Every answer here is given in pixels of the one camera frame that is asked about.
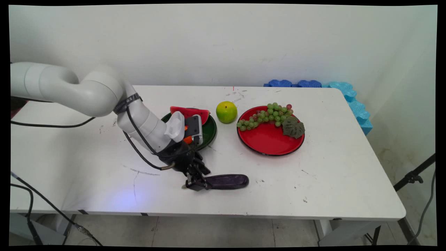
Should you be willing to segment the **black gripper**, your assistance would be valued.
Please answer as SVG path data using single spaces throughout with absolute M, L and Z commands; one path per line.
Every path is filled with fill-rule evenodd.
M 196 144 L 171 141 L 160 152 L 160 159 L 166 164 L 174 164 L 173 169 L 185 175 L 186 181 L 183 189 L 201 191 L 207 186 L 212 186 L 205 177 L 210 174 L 210 170 L 205 166 L 201 154 L 197 152 Z

